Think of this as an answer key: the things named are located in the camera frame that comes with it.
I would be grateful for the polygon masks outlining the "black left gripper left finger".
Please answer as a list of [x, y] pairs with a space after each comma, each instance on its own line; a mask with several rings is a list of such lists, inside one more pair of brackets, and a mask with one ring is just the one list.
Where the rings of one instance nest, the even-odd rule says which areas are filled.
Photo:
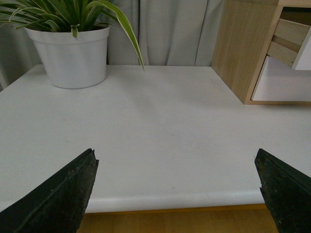
[[84, 217], [99, 160], [87, 149], [0, 213], [2, 233], [75, 233]]

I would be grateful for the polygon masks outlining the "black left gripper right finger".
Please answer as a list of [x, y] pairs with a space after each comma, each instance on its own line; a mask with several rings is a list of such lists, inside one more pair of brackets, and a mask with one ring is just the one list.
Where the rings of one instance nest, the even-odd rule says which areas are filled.
[[311, 178], [259, 149], [255, 166], [261, 194], [278, 232], [311, 231]]

